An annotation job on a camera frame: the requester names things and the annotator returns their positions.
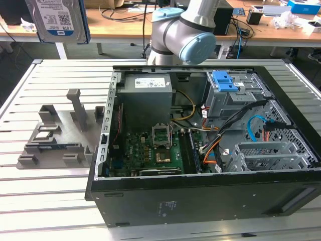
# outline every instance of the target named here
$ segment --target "power cable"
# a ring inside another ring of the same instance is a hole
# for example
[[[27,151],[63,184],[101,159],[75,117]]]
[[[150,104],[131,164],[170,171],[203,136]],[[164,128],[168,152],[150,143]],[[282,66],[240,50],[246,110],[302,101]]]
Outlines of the power cable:
[[[6,29],[3,27],[3,25],[0,23],[0,26],[2,27],[2,29],[5,31],[5,33],[16,43],[20,46],[20,48],[25,52],[25,54],[28,55],[28,57],[31,59],[31,60],[34,60],[30,54],[28,54],[28,52],[22,47],[22,45],[20,45],[7,31]]]

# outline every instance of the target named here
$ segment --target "wd hard drive label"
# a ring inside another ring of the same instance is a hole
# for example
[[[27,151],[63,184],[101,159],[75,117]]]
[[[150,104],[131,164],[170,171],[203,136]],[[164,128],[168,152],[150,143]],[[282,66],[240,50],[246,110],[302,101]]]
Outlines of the wd hard drive label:
[[[52,35],[70,36],[74,32],[71,15],[63,0],[37,0],[46,30]]]

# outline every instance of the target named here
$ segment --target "blue box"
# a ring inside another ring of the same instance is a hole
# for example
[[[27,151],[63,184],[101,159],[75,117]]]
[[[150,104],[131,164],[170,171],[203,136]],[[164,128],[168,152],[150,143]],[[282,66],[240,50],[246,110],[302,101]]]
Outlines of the blue box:
[[[287,3],[288,6],[291,6],[291,12],[293,14],[312,14],[316,15],[320,10],[319,4],[308,4],[304,1],[294,1],[290,0]]]

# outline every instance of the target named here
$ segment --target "green circuit board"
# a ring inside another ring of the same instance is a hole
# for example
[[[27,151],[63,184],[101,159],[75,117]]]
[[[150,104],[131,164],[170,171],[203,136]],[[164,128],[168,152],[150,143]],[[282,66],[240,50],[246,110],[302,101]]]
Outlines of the green circuit board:
[[[184,174],[184,166],[181,155],[181,145],[179,141],[180,132],[172,132],[172,146],[154,147],[152,133],[127,133],[124,146],[123,166],[113,170],[114,176],[131,176],[133,170],[173,168],[180,169]],[[167,139],[167,133],[157,134],[158,141]],[[202,136],[194,133],[193,139],[196,146],[201,144]]]

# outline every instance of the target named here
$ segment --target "gray 3d printed holder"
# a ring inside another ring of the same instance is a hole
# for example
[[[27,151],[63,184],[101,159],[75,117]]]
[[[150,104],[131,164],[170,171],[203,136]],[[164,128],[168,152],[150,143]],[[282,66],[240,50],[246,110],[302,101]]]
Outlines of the gray 3d printed holder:
[[[42,122],[37,124],[18,158],[18,169],[90,166],[100,138],[104,106],[86,111],[79,96],[79,89],[69,89],[67,93],[74,111],[56,111],[53,105],[41,107]]]

